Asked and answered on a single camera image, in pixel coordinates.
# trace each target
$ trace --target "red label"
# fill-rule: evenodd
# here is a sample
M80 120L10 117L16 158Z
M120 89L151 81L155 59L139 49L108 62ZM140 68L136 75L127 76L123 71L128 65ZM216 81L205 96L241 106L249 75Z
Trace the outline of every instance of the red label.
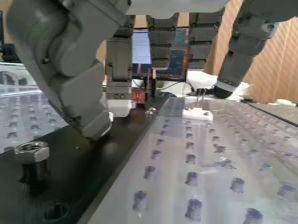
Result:
M136 103L145 103L145 92L140 89L133 89L133 101Z

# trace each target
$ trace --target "cable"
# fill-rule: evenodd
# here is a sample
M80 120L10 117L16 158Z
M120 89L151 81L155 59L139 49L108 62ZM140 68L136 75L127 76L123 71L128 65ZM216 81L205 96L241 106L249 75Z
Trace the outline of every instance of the cable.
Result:
M192 92L195 92L196 90L195 90L195 87L193 87L192 83L191 83L188 80L187 80L187 83L188 83L189 86L191 86Z
M175 85L177 85L177 84L180 84L181 82L176 82L175 84L172 84L172 85L169 85L169 86L167 86L165 88L159 88L159 90L165 90L165 89L169 89L172 86L175 86Z
M171 86L167 86L165 88L160 88L159 90L169 89L172 86L175 86L175 85L177 85L177 84L180 84L180 83L187 83L187 84L191 86L192 91L195 90L195 88L193 88L193 86L192 86L192 84L191 84L189 82L176 82L176 83L172 84Z

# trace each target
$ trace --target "black table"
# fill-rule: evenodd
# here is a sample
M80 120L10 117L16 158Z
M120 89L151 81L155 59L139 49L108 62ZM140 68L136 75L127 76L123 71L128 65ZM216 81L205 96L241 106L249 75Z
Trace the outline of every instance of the black table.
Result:
M147 107L159 111L165 100L157 98ZM69 126L38 139L51 148L51 179L42 193L19 182L22 165L14 150L0 155L0 223L76 223L96 195L101 202L155 118L145 109L133 109L93 144Z

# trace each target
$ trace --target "wooden wall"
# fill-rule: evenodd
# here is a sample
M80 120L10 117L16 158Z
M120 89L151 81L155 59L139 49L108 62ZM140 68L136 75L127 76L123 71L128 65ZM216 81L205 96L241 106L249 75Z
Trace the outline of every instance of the wooden wall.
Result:
M12 0L0 0L0 10L6 12ZM224 14L216 44L209 56L206 71L217 75L224 57L228 51L232 26L242 0L230 0ZM188 13L181 13L179 26L188 26ZM147 17L137 16L136 28L147 27ZM4 30L6 42L11 42L8 33ZM268 103L277 98L285 98L298 102L298 19L292 19L280 25L274 38L268 41L266 47L257 56L253 66L246 75L245 81L252 86L250 95L260 102ZM105 59L105 42L97 50L97 58L101 62Z

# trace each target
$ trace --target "monitor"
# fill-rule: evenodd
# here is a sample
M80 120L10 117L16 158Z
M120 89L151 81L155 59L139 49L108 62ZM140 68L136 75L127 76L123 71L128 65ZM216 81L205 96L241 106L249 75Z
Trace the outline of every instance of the monitor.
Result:
M151 44L147 30L133 33L133 78L144 79L152 71ZM157 70L157 80L185 81L188 71L188 29L177 28L172 45L171 65L167 70Z

